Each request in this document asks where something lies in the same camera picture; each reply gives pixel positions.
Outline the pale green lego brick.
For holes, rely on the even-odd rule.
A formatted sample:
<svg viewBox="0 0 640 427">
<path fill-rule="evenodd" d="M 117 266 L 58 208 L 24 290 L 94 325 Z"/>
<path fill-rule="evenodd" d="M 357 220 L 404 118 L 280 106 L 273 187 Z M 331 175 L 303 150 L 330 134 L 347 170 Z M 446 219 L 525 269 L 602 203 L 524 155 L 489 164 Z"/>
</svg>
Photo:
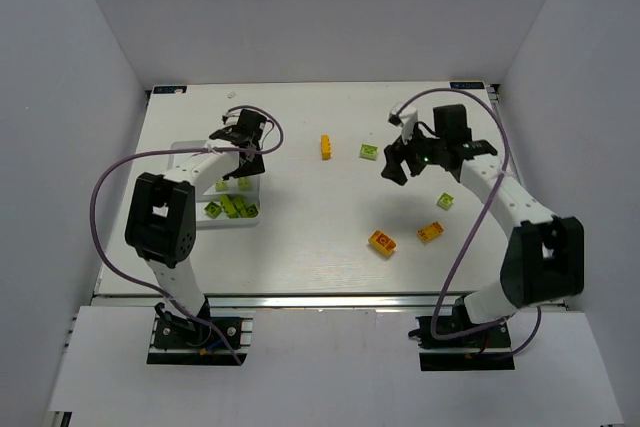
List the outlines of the pale green lego brick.
<svg viewBox="0 0 640 427">
<path fill-rule="evenodd" d="M 438 198 L 436 205 L 439 208 L 448 211 L 452 207 L 453 203 L 454 203 L 453 196 L 449 195 L 448 193 L 442 193 Z"/>
</svg>

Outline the small dark green lego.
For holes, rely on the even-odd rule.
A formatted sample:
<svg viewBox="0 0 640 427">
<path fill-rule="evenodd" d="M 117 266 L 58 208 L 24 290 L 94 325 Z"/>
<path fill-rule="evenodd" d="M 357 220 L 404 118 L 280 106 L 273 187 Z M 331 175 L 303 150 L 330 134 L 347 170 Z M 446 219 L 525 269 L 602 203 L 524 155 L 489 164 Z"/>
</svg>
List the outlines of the small dark green lego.
<svg viewBox="0 0 640 427">
<path fill-rule="evenodd" d="M 204 212 L 208 217 L 216 219 L 221 214 L 222 208 L 218 203 L 211 201 L 204 207 Z"/>
</svg>

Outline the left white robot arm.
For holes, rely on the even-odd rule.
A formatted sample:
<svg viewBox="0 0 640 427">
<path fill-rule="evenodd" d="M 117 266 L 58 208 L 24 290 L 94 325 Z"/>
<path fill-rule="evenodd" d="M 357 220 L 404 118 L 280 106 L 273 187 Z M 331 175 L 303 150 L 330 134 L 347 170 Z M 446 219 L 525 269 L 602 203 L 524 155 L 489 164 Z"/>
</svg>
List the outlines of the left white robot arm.
<svg viewBox="0 0 640 427">
<path fill-rule="evenodd" d="M 174 315 L 210 318 L 190 263 L 197 200 L 221 180 L 265 172 L 259 151 L 267 122 L 252 107 L 233 108 L 199 150 L 188 151 L 181 163 L 163 173 L 144 172 L 136 179 L 125 242 L 150 267 Z"/>
</svg>

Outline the light green lego brick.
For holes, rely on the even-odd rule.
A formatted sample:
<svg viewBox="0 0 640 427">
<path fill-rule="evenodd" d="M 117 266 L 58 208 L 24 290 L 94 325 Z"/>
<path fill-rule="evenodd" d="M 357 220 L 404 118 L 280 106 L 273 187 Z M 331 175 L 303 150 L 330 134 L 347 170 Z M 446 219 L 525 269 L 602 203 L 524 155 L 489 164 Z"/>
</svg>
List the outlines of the light green lego brick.
<svg viewBox="0 0 640 427">
<path fill-rule="evenodd" d="M 362 144 L 359 151 L 359 157 L 366 160 L 375 161 L 378 156 L 378 147 L 369 144 Z"/>
<path fill-rule="evenodd" d="M 252 189 L 251 181 L 248 178 L 239 178 L 237 186 L 240 191 L 250 191 Z"/>
</svg>

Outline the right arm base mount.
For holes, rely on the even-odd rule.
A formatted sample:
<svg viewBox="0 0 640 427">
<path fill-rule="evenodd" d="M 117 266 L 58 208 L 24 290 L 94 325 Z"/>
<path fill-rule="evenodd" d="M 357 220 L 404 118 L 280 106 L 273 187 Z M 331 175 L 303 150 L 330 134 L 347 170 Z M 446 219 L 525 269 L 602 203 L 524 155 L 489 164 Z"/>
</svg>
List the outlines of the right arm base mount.
<svg viewBox="0 0 640 427">
<path fill-rule="evenodd" d="M 430 331 L 432 317 L 417 317 L 407 334 L 418 343 L 422 372 L 513 371 L 511 338 L 505 324 L 451 340 L 437 340 Z"/>
</svg>

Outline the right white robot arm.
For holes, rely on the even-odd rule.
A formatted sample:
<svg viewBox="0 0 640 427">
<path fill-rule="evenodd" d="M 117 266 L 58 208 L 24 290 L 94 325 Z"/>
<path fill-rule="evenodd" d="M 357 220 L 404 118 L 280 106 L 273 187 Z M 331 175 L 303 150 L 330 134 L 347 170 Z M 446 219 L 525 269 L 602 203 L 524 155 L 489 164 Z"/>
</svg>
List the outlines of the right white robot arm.
<svg viewBox="0 0 640 427">
<path fill-rule="evenodd" d="M 501 227 L 508 243 L 498 280 L 458 303 L 470 329 L 506 318 L 530 305 L 576 296 L 584 290 L 584 227 L 539 203 L 505 174 L 497 150 L 475 140 L 462 104 L 433 110 L 435 134 L 425 136 L 415 108 L 394 107 L 400 136 L 384 150 L 382 177 L 403 185 L 436 165 L 472 192 Z"/>
</svg>

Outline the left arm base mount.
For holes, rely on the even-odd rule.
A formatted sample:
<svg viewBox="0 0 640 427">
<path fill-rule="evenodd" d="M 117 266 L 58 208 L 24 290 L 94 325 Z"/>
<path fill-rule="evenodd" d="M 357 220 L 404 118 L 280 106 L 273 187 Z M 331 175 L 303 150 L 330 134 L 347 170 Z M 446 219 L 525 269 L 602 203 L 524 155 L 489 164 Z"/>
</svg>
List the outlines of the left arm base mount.
<svg viewBox="0 0 640 427">
<path fill-rule="evenodd" d="M 253 319 L 223 314 L 210 319 L 220 334 L 174 315 L 163 303 L 154 306 L 147 351 L 148 365 L 241 366 L 251 344 Z"/>
</svg>

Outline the long orange lego brick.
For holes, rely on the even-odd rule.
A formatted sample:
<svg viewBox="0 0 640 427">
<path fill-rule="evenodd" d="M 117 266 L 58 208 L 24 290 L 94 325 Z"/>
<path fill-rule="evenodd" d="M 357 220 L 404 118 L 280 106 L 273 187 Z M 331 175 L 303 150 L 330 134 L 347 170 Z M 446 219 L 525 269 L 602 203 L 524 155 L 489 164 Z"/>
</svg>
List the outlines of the long orange lego brick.
<svg viewBox="0 0 640 427">
<path fill-rule="evenodd" d="M 320 137 L 320 151 L 321 159 L 329 160 L 332 156 L 332 146 L 330 137 L 326 134 L 322 134 Z"/>
</svg>

